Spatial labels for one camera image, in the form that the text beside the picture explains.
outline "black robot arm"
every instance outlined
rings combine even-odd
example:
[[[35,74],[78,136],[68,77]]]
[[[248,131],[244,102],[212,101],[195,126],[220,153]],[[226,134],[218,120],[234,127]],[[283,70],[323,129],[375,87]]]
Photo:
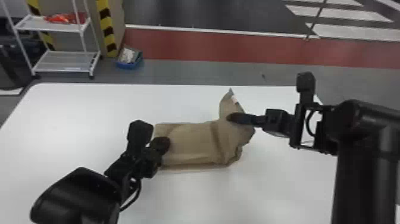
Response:
[[[138,198],[142,179],[156,174],[170,147],[166,137],[150,142],[152,133],[152,125],[132,122],[125,152],[104,175],[84,167],[76,169],[36,200],[30,219],[37,224],[116,224],[119,213]]]
[[[294,114],[267,109],[263,116],[233,113],[227,119],[289,138],[292,148],[336,155],[332,224],[394,224],[400,111],[357,100],[320,105],[310,72],[298,74],[296,88],[300,100]],[[322,118],[313,133],[309,122],[315,112]],[[304,124],[314,137],[312,146],[302,144]]]

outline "white table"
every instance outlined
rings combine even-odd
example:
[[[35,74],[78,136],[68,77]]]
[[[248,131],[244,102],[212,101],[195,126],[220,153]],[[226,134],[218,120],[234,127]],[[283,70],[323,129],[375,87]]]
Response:
[[[128,124],[204,122],[218,117],[229,86],[40,84],[0,129],[0,217],[30,223],[51,184],[79,166],[102,173],[125,150]],[[294,87],[234,86],[249,113],[291,113]],[[336,158],[293,150],[257,130],[226,169],[161,171],[120,216],[128,223],[328,224]]]

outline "cable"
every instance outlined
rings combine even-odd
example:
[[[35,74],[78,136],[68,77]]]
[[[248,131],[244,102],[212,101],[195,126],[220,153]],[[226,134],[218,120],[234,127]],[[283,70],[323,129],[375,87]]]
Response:
[[[314,115],[315,110],[311,110],[310,113],[307,115],[307,118],[305,119],[305,128],[308,132],[309,135],[311,135],[312,137],[315,137],[315,134],[311,131],[310,128],[310,120],[312,118],[312,116]]]
[[[139,194],[140,194],[141,190],[142,190],[142,181],[138,180],[137,181],[137,188],[136,188],[136,191],[135,191],[135,193],[136,193],[135,196],[128,203],[126,203],[124,206],[122,206],[120,208],[120,212],[123,212],[125,209],[127,209],[129,206],[131,206],[139,198]]]

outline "dark floor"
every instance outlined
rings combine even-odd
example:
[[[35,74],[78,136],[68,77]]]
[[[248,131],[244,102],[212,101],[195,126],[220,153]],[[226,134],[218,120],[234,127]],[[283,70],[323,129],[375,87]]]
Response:
[[[376,28],[387,28],[387,29],[400,29],[400,12],[388,5],[385,5],[376,0],[354,0],[360,3],[359,6],[356,5],[342,5],[332,3],[334,1],[327,1],[326,4],[320,2],[308,2],[308,1],[298,1],[298,0],[284,0],[286,5],[296,5],[302,7],[324,7],[325,9],[339,9],[339,10],[359,10],[365,12],[375,12],[378,13],[393,22],[384,21],[372,21],[372,20],[355,20],[350,18],[327,18],[320,17],[317,20],[318,24],[332,24],[340,26],[359,26],[359,27],[376,27]],[[306,23],[315,22],[314,16],[309,15],[298,15],[298,19],[305,21]]]
[[[127,24],[292,34],[310,31],[281,0],[134,0],[125,1],[124,9],[129,12],[125,13]]]

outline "white wire shelf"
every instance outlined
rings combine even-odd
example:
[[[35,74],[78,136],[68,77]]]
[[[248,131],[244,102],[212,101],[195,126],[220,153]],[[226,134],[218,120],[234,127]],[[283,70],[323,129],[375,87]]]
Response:
[[[17,30],[83,33],[90,23],[90,18],[86,18],[85,23],[81,24],[79,29],[78,24],[50,23],[44,18],[44,16],[27,15],[15,25],[15,28]]]
[[[46,51],[33,67],[33,71],[92,73],[99,57],[100,51],[87,53],[76,51]]]

